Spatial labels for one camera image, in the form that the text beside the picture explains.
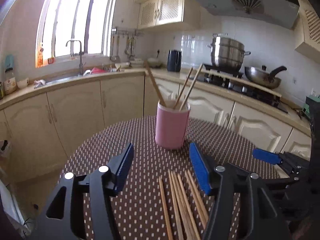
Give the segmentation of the wooden chopstick three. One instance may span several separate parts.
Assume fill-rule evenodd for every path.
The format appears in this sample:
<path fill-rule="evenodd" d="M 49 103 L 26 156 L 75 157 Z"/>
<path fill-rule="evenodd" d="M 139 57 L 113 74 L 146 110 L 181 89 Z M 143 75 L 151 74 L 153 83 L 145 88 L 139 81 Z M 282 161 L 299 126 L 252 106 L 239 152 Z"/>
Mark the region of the wooden chopstick three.
<path fill-rule="evenodd" d="M 181 220 L 180 220 L 180 213 L 179 213 L 179 209 L 178 209 L 174 184 L 173 184 L 170 170 L 168 170 L 168 176 L 169 176 L 170 190 L 171 190 L 171 195 L 172 195 L 172 203 L 173 203 L 174 214 L 175 214 L 175 222 L 176 222 L 176 227 L 177 227 L 177 235 L 178 235 L 179 240 L 184 240 L 184 235 L 183 235 L 183 230 L 182 230 Z"/>

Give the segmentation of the wooden chopstick nine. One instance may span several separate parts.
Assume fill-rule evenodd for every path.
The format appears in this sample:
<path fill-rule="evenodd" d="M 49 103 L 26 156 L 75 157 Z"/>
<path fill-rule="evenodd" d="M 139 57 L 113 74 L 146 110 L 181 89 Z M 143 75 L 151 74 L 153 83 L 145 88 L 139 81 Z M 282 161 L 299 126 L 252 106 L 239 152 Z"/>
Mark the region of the wooden chopstick nine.
<path fill-rule="evenodd" d="M 196 72 L 196 74 L 195 74 L 195 76 L 194 76 L 194 78 L 193 78 L 193 81 L 192 81 L 192 83 L 191 83 L 191 85 L 190 85 L 190 88 L 189 88 L 189 90 L 188 90 L 188 92 L 187 92 L 187 94 L 186 94 L 186 96 L 185 96 L 185 98 L 184 98 L 184 100 L 183 100 L 183 103 L 182 103 L 181 106 L 180 106 L 180 111 L 184 108 L 185 104 L 187 103 L 187 100 L 188 100 L 188 98 L 189 98 L 189 96 L 190 96 L 190 94 L 191 94 L 191 91 L 193 90 L 193 87 L 194 87 L 194 85 L 195 85 L 195 83 L 196 83 L 196 81 L 197 81 L 197 78 L 198 78 L 198 76 L 199 76 L 199 74 L 200 74 L 203 66 L 204 66 L 204 64 L 201 64 L 201 65 L 199 66 L 199 68 L 198 68 L 198 70 L 197 70 L 197 72 Z"/>

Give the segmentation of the cream cabinets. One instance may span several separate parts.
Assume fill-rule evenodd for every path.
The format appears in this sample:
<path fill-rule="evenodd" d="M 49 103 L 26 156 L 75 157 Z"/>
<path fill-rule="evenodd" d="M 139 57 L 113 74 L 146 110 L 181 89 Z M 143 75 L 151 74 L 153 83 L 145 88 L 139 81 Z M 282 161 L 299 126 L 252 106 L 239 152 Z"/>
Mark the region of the cream cabinets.
<path fill-rule="evenodd" d="M 139 30 L 190 30 L 200 27 L 201 9 L 195 0 L 134 0 L 140 4 Z"/>
<path fill-rule="evenodd" d="M 184 76 L 155 72 L 163 98 L 182 89 Z M 189 96 L 191 116 L 231 129 L 259 148 L 310 158 L 310 128 L 289 106 L 284 113 L 224 88 L 197 82 Z M 36 87 L 1 100 L 1 139 L 11 153 L 1 168 L 24 181 L 63 166 L 86 139 L 121 121 L 155 115 L 157 93 L 144 70 L 128 70 Z"/>

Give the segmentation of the wooden chopstick five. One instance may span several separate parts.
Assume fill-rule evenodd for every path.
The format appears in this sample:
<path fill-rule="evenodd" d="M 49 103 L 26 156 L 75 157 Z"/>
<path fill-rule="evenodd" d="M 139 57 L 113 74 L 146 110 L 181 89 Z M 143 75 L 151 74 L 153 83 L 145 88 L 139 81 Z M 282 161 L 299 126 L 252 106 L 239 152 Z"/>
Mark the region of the wooden chopstick five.
<path fill-rule="evenodd" d="M 178 191 L 181 195 L 181 200 L 182 200 L 182 205 L 183 205 L 183 208 L 185 210 L 185 217 L 186 217 L 186 220 L 188 222 L 188 226 L 189 226 L 189 231 L 190 231 L 190 234 L 191 234 L 191 239 L 196 239 L 196 233 L 195 233 L 195 230 L 194 230 L 194 227 L 193 227 L 193 223 L 191 221 L 191 209 L 189 207 L 189 202 L 187 200 L 187 195 L 185 193 L 185 190 L 184 190 L 184 187 L 183 187 L 183 183 L 179 177 L 179 174 L 176 174 L 174 172 L 174 178 L 176 180 L 176 183 L 178 184 Z"/>

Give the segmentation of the wooden chopstick four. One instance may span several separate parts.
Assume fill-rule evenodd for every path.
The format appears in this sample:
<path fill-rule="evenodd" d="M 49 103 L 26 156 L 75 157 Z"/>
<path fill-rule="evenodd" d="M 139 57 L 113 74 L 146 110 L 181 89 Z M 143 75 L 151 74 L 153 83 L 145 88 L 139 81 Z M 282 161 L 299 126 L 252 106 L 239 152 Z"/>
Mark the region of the wooden chopstick four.
<path fill-rule="evenodd" d="M 181 189 L 180 189 L 179 183 L 178 183 L 173 171 L 171 171 L 171 177 L 172 177 L 172 181 L 173 181 L 173 185 L 174 185 L 174 189 L 175 189 L 175 194 L 176 194 L 178 208 L 179 208 L 180 215 L 181 215 L 181 220 L 182 220 L 184 231 L 186 234 L 186 239 L 192 239 L 192 234 L 191 234 L 189 222 L 187 219 L 188 213 L 185 209 L 183 197 L 181 196 Z"/>

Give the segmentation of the black gas stove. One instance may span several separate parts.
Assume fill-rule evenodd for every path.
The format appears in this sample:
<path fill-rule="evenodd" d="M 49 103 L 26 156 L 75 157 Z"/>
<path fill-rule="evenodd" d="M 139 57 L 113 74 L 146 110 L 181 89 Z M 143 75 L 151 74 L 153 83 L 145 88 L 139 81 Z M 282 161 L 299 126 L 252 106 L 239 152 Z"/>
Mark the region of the black gas stove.
<path fill-rule="evenodd" d="M 281 95 L 279 93 L 251 81 L 247 81 L 243 79 L 242 76 L 242 72 L 230 68 L 219 68 L 204 64 L 201 74 L 197 77 L 197 81 L 232 90 L 277 108 L 284 113 L 288 113 L 287 109 L 280 101 Z"/>

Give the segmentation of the brown polka dot tablecloth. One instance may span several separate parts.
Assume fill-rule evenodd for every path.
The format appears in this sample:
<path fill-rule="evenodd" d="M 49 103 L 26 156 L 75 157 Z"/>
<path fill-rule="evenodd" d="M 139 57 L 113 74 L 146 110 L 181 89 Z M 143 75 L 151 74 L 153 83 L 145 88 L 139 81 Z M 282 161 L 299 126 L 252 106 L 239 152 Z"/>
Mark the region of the brown polka dot tablecloth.
<path fill-rule="evenodd" d="M 197 230 L 204 233 L 185 177 L 185 172 L 193 169 L 189 159 L 191 142 L 197 143 L 204 154 L 212 155 L 219 164 L 233 163 L 264 179 L 279 176 L 272 165 L 253 158 L 253 143 L 212 122 L 191 118 L 184 145 L 178 150 L 159 147 L 155 142 L 155 129 L 154 116 L 109 126 L 82 142 L 63 168 L 63 173 L 89 174 L 120 154 L 128 143 L 134 146 L 134 158 L 123 191 L 111 199 L 122 239 L 167 239 L 161 193 L 165 193 L 173 238 L 178 238 L 169 171 L 181 176 Z"/>

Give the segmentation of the cream lower cabinets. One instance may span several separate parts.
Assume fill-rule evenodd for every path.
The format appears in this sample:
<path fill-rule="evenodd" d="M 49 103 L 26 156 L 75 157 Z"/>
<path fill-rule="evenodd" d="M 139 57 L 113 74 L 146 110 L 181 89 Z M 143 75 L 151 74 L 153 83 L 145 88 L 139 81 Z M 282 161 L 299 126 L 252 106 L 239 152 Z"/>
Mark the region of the cream lower cabinets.
<path fill-rule="evenodd" d="M 155 72 L 163 98 L 182 89 L 184 76 Z M 189 96 L 191 116 L 231 129 L 259 148 L 310 158 L 310 128 L 289 106 L 284 113 L 224 88 L 197 82 Z M 1 139 L 11 153 L 1 168 L 24 181 L 63 166 L 86 139 L 121 121 L 155 115 L 157 93 L 144 70 L 128 70 L 36 87 L 1 100 Z"/>

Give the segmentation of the wall utensil rack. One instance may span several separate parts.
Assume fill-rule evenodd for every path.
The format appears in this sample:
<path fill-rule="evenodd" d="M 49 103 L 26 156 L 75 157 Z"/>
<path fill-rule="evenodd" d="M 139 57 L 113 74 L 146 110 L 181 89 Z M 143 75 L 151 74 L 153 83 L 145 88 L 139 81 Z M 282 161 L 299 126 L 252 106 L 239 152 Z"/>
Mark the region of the wall utensil rack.
<path fill-rule="evenodd" d="M 144 33 L 138 29 L 113 27 L 111 29 L 111 38 L 115 42 L 116 56 L 124 61 L 135 60 L 137 42 L 143 36 Z"/>

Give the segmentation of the wooden chopstick six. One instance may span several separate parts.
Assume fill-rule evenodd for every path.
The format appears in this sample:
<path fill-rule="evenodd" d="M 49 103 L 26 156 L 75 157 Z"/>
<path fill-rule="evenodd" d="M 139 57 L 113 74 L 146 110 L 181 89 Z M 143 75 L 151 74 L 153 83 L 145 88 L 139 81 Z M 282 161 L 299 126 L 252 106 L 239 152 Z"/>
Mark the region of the wooden chopstick six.
<path fill-rule="evenodd" d="M 185 192 L 185 189 L 184 189 L 184 186 L 183 186 L 183 181 L 182 181 L 182 178 L 181 178 L 180 174 L 177 175 L 177 179 L 178 179 L 178 183 L 179 183 L 179 187 L 180 187 L 180 192 L 181 192 L 181 195 L 182 195 L 183 203 L 185 205 L 185 209 L 186 209 L 187 214 L 188 214 L 188 220 L 189 220 L 189 222 L 191 224 L 191 226 L 190 226 L 191 234 L 193 235 L 193 239 L 200 240 L 201 237 L 200 237 L 200 234 L 198 232 L 197 225 L 196 225 L 195 219 L 193 217 L 193 212 L 191 210 L 191 207 L 190 207 L 190 204 L 189 204 L 189 201 L 188 201 L 188 197 L 187 197 L 187 194 Z"/>

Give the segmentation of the bottle with teal cap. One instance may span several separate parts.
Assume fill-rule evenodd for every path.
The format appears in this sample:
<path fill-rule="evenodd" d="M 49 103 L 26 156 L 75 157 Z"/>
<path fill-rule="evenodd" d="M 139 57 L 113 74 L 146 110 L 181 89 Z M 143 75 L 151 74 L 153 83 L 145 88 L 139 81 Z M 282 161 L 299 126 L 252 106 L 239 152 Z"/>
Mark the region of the bottle with teal cap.
<path fill-rule="evenodd" d="M 17 89 L 17 82 L 14 74 L 14 57 L 13 55 L 7 55 L 5 58 L 5 81 L 4 90 L 5 94 L 9 95 Z"/>

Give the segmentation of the wooden chopstick one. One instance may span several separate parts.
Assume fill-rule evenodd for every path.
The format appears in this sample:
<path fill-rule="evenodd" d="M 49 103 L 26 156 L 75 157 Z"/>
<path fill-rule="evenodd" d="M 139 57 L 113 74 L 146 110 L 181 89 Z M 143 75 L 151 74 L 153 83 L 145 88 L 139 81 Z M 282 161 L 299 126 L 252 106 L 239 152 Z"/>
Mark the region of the wooden chopstick one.
<path fill-rule="evenodd" d="M 151 72 L 151 69 L 150 69 L 150 67 L 149 67 L 149 64 L 148 64 L 148 62 L 147 62 L 146 60 L 144 61 L 144 67 L 145 67 L 145 69 L 146 69 L 147 72 L 148 72 L 148 75 L 149 75 L 150 80 L 151 80 L 151 82 L 152 82 L 152 85 L 153 85 L 153 87 L 154 87 L 154 89 L 155 89 L 155 91 L 156 91 L 156 93 L 157 93 L 157 96 L 158 96 L 158 98 L 159 98 L 159 101 L 161 102 L 162 106 L 166 107 L 167 105 L 166 105 L 166 103 L 165 103 L 165 101 L 164 101 L 164 99 L 163 99 L 163 96 L 162 96 L 161 93 L 160 93 L 160 90 L 159 90 L 159 88 L 158 88 L 158 85 L 157 85 L 157 83 L 156 83 L 156 81 L 155 81 L 155 78 L 154 78 L 154 76 L 153 76 L 153 74 L 152 74 L 152 72 Z"/>

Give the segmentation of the wooden chopstick seven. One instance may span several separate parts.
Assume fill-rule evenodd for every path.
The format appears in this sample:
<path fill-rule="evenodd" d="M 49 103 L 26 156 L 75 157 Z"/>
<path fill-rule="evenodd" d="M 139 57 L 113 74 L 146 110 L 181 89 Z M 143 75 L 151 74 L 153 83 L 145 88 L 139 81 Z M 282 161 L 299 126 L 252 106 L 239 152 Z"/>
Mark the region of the wooden chopstick seven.
<path fill-rule="evenodd" d="M 185 177 L 186 177 L 186 179 L 187 179 L 187 182 L 188 182 L 188 184 L 189 184 L 189 186 L 190 186 L 190 189 L 191 189 L 191 192 L 192 192 L 192 194 L 193 194 L 193 197 L 194 197 L 194 201 L 195 201 L 195 205 L 196 205 L 196 208 L 197 208 L 197 210 L 198 210 L 198 213 L 199 213 L 199 217 L 200 217 L 200 221 L 201 221 L 201 224 L 204 222 L 204 220 L 203 220 L 203 217 L 202 217 L 202 212 L 201 212 L 201 209 L 199 209 L 199 204 L 197 203 L 197 198 L 196 198 L 196 196 L 195 196 L 195 191 L 194 191 L 194 189 L 193 189 L 193 187 L 192 187 L 192 184 L 191 184 L 191 181 L 190 181 L 190 179 L 189 179 L 189 176 L 188 176 L 188 174 L 187 174 L 187 171 L 188 170 L 186 170 L 185 171 Z M 202 227 L 205 229 L 206 228 L 206 225 L 207 224 L 202 224 Z"/>

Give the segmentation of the stacked white dishes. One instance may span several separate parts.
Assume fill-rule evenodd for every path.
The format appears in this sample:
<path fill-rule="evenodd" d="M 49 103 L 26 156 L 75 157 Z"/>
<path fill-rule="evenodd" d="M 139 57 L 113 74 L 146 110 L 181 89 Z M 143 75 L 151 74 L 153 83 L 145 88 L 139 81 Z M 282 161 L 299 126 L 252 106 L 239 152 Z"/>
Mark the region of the stacked white dishes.
<path fill-rule="evenodd" d="M 155 58 L 148 58 L 147 59 L 148 65 L 150 68 L 160 68 L 161 67 L 161 61 L 159 59 Z M 121 63 L 115 63 L 115 67 L 118 69 L 127 69 L 127 68 L 143 68 L 144 61 L 142 59 L 134 59 L 129 62 L 121 62 Z"/>

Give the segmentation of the wooden chopstick eight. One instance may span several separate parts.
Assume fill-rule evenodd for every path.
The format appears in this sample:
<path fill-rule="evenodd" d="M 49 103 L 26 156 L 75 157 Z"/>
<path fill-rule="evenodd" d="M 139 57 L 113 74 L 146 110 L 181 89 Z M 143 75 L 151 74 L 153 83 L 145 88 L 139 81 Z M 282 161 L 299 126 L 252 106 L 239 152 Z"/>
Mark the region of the wooden chopstick eight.
<path fill-rule="evenodd" d="M 197 189 L 195 181 L 193 180 L 193 176 L 191 175 L 191 172 L 189 170 L 187 171 L 187 174 L 188 174 L 189 179 L 191 181 L 192 187 L 193 187 L 193 189 L 195 191 L 195 196 L 197 198 L 197 203 L 200 206 L 199 209 L 201 209 L 202 217 L 203 217 L 203 220 L 204 220 L 204 222 L 202 224 L 204 225 L 204 224 L 206 224 L 208 222 L 208 219 L 209 219 L 208 212 L 207 212 L 206 207 L 205 207 L 205 205 L 203 203 L 203 200 L 202 200 L 202 197 L 200 195 L 200 192 Z"/>

